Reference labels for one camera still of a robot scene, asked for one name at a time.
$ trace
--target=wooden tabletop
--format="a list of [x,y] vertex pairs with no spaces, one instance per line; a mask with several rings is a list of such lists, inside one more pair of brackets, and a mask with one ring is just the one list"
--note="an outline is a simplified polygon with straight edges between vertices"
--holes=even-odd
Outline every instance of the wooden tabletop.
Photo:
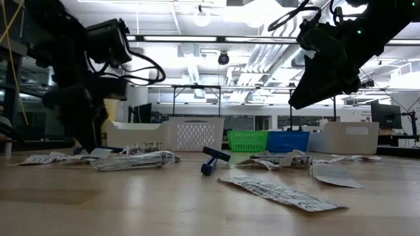
[[[209,177],[200,173],[202,153],[179,153],[183,162],[162,169],[121,172],[71,161],[6,165],[28,155],[0,158],[2,235],[420,235],[416,159],[342,162],[364,186],[353,189],[320,183],[307,170],[236,168],[232,163],[249,158],[241,153]],[[217,182],[221,176],[270,180],[349,209],[309,214]]]

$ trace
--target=camera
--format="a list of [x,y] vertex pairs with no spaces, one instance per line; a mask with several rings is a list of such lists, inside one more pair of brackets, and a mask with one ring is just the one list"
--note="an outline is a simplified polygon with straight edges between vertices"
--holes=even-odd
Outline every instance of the camera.
[[229,64],[229,56],[227,52],[222,52],[219,56],[219,65],[225,66]]

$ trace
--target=white plastic bin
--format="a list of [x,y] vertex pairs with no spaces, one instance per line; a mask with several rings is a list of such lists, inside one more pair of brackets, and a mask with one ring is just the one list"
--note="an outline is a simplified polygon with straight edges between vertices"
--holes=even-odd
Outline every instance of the white plastic bin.
[[378,133],[378,122],[328,122],[323,132],[310,134],[308,151],[376,154]]
[[224,118],[170,117],[173,151],[222,149]]
[[161,142],[164,150],[171,149],[170,122],[162,124],[135,124],[106,122],[107,143],[109,147],[125,148],[145,142]]

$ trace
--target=blue basket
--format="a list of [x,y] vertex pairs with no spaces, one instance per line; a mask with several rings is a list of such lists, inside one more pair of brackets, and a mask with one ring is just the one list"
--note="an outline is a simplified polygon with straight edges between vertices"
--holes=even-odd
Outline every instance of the blue basket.
[[288,153],[294,149],[306,151],[310,132],[269,132],[267,150]]

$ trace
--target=green basket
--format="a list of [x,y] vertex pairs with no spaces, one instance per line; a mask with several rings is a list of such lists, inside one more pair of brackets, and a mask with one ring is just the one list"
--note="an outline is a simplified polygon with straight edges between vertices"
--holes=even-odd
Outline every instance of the green basket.
[[234,152],[265,151],[268,131],[228,131],[230,149]]

